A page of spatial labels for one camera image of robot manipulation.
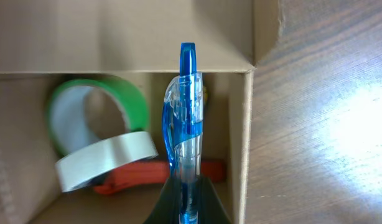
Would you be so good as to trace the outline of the orange utility knife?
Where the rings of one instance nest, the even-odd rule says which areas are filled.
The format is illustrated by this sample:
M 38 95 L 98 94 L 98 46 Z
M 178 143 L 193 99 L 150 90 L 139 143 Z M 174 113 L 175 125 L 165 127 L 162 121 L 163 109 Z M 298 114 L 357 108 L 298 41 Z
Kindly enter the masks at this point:
M 212 182 L 226 180 L 226 163 L 223 160 L 203 160 L 201 173 Z M 138 185 L 164 184 L 169 177 L 169 163 L 163 160 L 136 161 L 123 165 L 93 185 L 93 190 L 101 195 L 111 195 Z

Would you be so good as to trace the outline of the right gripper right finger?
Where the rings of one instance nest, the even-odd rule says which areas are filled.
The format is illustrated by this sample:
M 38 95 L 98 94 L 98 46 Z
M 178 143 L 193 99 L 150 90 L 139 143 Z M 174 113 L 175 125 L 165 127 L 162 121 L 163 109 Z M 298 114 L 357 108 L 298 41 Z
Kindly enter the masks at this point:
M 231 224 L 211 180 L 200 176 L 197 182 L 198 224 Z

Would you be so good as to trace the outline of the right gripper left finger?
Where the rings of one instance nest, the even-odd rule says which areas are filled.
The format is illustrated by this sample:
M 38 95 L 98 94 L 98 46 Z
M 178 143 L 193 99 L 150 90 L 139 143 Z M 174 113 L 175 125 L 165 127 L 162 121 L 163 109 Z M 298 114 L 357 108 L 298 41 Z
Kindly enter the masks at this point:
M 179 224 L 180 180 L 169 177 L 144 224 Z

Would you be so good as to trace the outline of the beige masking tape roll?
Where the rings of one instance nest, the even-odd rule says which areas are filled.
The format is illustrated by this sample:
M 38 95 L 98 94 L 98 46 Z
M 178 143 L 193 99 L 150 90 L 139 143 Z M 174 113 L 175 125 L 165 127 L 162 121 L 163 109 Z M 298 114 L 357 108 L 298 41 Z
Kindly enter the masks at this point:
M 158 156 L 148 132 L 126 133 L 99 140 L 76 134 L 62 143 L 67 155 L 56 163 L 62 192 L 84 188 L 102 174 L 123 165 Z

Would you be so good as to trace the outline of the brown cardboard box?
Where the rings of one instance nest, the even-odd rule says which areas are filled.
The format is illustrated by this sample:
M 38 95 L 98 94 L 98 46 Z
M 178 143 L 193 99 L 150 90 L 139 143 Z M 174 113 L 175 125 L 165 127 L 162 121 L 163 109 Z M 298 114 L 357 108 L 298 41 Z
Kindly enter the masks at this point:
M 253 74 L 277 41 L 277 1 L 0 1 L 0 223 L 143 223 L 160 185 L 64 193 L 47 108 L 67 80 L 127 80 L 160 156 L 164 92 L 193 42 L 209 90 L 203 158 L 228 161 L 217 196 L 245 220 Z

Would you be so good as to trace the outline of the blue pen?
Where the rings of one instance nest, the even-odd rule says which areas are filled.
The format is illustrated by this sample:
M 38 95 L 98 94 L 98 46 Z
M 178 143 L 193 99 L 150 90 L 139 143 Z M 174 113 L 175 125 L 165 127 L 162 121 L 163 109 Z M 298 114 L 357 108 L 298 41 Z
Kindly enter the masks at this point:
M 179 181 L 177 219 L 197 223 L 196 182 L 200 177 L 203 135 L 203 78 L 197 71 L 195 44 L 180 46 L 179 75 L 171 80 L 164 97 L 162 132 L 170 176 Z

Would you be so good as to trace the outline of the yellow black correction tape dispenser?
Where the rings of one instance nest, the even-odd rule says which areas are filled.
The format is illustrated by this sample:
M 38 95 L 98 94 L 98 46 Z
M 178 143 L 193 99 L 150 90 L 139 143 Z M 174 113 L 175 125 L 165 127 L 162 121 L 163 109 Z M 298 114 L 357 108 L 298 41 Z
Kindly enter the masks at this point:
M 207 87 L 203 87 L 203 105 L 206 106 L 208 102 L 208 90 Z

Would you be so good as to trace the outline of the green tape roll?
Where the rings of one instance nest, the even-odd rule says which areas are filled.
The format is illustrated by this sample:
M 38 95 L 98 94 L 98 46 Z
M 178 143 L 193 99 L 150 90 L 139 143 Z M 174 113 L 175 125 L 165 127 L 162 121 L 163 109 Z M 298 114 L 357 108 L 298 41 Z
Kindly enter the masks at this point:
M 146 99 L 131 82 L 120 78 L 69 80 L 52 92 L 46 109 L 49 137 L 62 157 L 101 141 L 86 121 L 85 98 L 93 90 L 101 90 L 114 101 L 127 132 L 148 127 Z

